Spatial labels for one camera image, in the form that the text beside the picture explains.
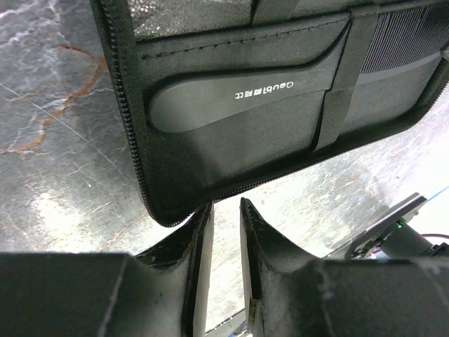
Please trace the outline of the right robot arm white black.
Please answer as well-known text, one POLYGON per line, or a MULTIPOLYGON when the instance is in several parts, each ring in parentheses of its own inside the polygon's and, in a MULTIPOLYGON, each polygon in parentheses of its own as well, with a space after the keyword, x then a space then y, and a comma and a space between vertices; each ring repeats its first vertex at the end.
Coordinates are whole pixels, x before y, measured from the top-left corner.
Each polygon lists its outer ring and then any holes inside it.
POLYGON ((432 244, 408 224, 426 201, 425 197, 414 193, 388 210, 374 225, 350 240, 343 257, 366 258, 376 251, 394 259, 447 256, 448 244, 432 244))

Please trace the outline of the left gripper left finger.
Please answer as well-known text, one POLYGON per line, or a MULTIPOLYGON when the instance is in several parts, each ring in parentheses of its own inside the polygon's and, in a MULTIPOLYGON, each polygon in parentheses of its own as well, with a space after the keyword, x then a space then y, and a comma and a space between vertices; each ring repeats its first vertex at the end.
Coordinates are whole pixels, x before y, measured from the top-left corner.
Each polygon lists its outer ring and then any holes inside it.
POLYGON ((213 205, 146 251, 1 254, 2 336, 203 336, 213 205))

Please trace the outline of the black zipper tool case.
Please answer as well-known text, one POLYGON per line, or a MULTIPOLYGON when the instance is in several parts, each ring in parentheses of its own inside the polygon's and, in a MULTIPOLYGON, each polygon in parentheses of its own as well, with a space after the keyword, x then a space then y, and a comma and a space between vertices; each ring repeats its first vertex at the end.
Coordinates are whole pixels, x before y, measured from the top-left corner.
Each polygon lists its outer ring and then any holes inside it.
POLYGON ((213 201, 403 132, 448 83, 447 1, 180 2, 151 37, 91 4, 142 200, 173 227, 213 201))

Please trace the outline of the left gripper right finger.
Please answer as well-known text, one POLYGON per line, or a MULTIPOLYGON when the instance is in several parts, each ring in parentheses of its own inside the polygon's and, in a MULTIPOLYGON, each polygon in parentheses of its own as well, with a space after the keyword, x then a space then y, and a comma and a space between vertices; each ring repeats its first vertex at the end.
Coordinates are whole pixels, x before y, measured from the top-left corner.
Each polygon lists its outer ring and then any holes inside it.
POLYGON ((254 336, 447 336, 448 255, 322 258, 240 205, 243 287, 254 336))

